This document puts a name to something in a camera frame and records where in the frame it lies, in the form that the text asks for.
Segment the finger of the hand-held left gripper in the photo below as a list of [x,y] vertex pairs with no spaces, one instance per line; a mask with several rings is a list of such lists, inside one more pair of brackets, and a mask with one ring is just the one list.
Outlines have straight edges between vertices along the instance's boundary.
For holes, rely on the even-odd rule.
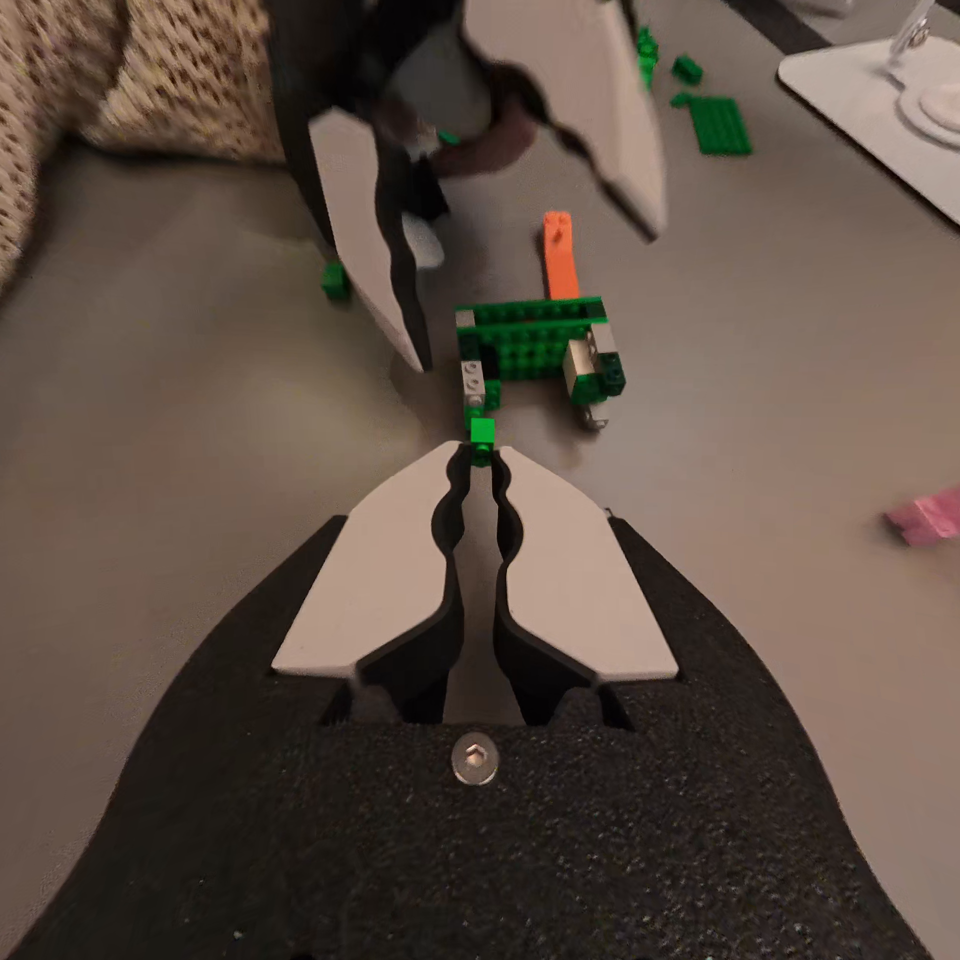
[[470,1],[462,37],[533,90],[541,123],[649,240],[667,225],[666,160],[620,2]]
[[430,371],[417,263],[403,226],[409,156],[339,107],[314,117],[308,129],[333,243],[354,289],[408,366]]

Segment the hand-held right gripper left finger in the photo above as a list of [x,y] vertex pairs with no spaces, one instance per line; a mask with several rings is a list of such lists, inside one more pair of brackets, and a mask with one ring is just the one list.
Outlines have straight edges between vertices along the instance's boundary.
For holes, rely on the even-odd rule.
[[344,519],[272,662],[282,675],[380,688],[406,722],[442,722],[465,640],[454,550],[470,448],[446,441]]

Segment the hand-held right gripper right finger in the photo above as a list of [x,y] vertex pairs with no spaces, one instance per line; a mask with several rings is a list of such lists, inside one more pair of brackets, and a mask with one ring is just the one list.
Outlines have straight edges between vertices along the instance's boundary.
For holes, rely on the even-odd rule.
[[613,521],[519,450],[490,464],[497,505],[493,651],[526,724],[570,690],[675,681],[672,653]]

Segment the green and grey lego build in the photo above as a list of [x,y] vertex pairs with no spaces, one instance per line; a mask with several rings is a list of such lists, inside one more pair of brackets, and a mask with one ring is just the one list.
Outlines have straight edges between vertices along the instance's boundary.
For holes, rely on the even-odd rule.
[[600,296],[464,305],[455,328],[468,442],[470,419],[495,418],[508,382],[560,380],[586,430],[609,425],[627,379]]

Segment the person's left forearm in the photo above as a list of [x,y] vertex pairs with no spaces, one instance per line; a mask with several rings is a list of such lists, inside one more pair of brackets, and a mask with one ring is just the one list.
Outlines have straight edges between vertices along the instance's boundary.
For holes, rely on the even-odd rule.
[[282,164],[265,2],[1,3],[1,287],[67,137],[118,154]]

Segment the pile of small lego pieces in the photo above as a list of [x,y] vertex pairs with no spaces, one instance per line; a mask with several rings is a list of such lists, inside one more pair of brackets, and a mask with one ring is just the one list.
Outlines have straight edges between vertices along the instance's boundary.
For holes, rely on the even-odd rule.
[[[641,26],[639,28],[634,42],[634,50],[640,85],[643,90],[641,100],[644,106],[649,106],[654,75],[661,58],[660,44],[649,27]],[[688,54],[680,54],[675,58],[670,73],[682,85],[682,90],[671,99],[670,106],[675,109],[689,107],[695,100],[695,96],[690,93],[690,90],[701,84],[704,77],[703,68]]]

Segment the green lego plate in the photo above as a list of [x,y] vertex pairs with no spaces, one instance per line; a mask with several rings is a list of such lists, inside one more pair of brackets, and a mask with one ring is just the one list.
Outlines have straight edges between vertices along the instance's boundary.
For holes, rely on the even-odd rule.
[[702,156],[728,158],[753,154],[753,144],[735,99],[688,95],[684,103]]

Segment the pink lego pig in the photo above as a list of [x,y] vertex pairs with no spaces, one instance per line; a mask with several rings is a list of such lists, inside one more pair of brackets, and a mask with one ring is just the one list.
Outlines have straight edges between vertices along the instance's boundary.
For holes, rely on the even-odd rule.
[[912,499],[882,513],[883,521],[910,547],[934,546],[959,538],[959,486]]

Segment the person's left hand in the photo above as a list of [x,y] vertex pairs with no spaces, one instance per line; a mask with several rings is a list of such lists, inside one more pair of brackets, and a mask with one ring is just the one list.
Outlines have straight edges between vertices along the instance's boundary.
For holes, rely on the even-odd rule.
[[467,179],[501,172],[517,163],[534,145],[538,123],[522,100],[507,97],[490,128],[456,145],[441,146],[426,157],[439,180]]

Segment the orange brick separator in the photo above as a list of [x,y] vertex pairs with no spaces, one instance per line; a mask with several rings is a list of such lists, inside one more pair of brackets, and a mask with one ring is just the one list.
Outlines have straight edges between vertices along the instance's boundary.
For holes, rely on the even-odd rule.
[[568,211],[549,210],[542,220],[546,291],[552,301],[581,297],[573,250],[572,218]]

